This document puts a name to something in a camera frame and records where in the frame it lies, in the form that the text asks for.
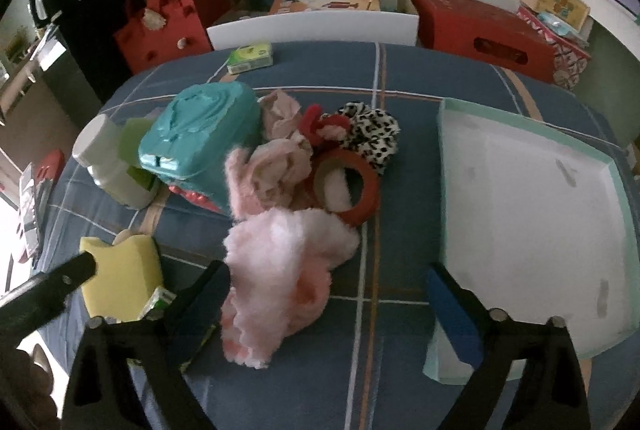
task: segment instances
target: plaid tablecloth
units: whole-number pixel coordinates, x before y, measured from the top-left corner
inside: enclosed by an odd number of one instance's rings
[[[116,123],[162,108],[185,87],[225,81],[228,51],[177,60],[136,75],[103,108]],[[419,48],[372,43],[294,42],[274,46],[274,65],[238,78],[259,95],[283,88],[303,106],[335,111],[361,100],[400,123],[399,153],[382,179],[382,203],[362,227],[356,255],[334,272],[321,318],[287,338],[267,370],[227,363],[214,337],[186,378],[220,430],[395,429],[437,427],[460,393],[422,373],[434,317],[426,301],[426,266],[440,251],[440,154],[436,114],[456,97],[544,121],[608,153],[625,182],[636,227],[640,198],[624,153],[602,116],[560,88],[508,70]],[[140,226],[146,212],[115,203],[88,172],[68,162],[47,210],[40,269],[78,251],[80,237],[111,242]],[[207,263],[222,259],[229,219],[171,195],[155,238],[164,281],[190,285]],[[41,330],[70,370],[88,314],[76,292],[60,318]],[[606,428],[640,384],[640,336],[593,361],[589,404],[594,428]],[[155,426],[161,416],[145,378],[136,384]],[[516,388],[510,382],[488,428],[499,428]]]

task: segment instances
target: red handbag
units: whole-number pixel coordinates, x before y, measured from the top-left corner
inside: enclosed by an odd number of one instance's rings
[[[229,9],[227,0],[146,0],[146,8],[135,12],[126,0],[129,21],[114,38],[132,73],[140,73],[212,51],[206,28]]]

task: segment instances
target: screw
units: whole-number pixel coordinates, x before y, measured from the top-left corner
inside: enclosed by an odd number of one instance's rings
[[[553,325],[553,327],[558,327],[560,329],[566,327],[566,321],[564,320],[564,318],[558,315],[551,317],[551,324]]]
[[[145,318],[154,322],[156,320],[160,320],[163,316],[164,312],[161,309],[151,309],[151,311],[146,314]]]
[[[87,322],[87,325],[90,329],[97,329],[102,325],[102,322],[104,322],[104,318],[101,316],[94,316]]]
[[[495,320],[496,322],[504,322],[505,320],[509,319],[507,311],[498,307],[494,307],[493,309],[491,309],[489,311],[489,316],[491,317],[491,320]]]

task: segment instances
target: white bottle cap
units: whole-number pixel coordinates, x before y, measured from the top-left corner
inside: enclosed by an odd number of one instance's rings
[[[117,149],[119,137],[119,127],[107,115],[97,115],[79,134],[71,154],[84,167],[97,165],[106,152]]]

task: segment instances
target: tape roll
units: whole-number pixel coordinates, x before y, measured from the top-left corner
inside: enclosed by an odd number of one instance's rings
[[[324,177],[335,168],[354,169],[362,177],[360,201],[350,210],[332,212],[352,227],[360,226],[369,219],[380,204],[380,179],[364,158],[351,150],[333,149],[323,152],[312,160],[311,174],[305,180],[306,193],[317,208],[324,206]]]

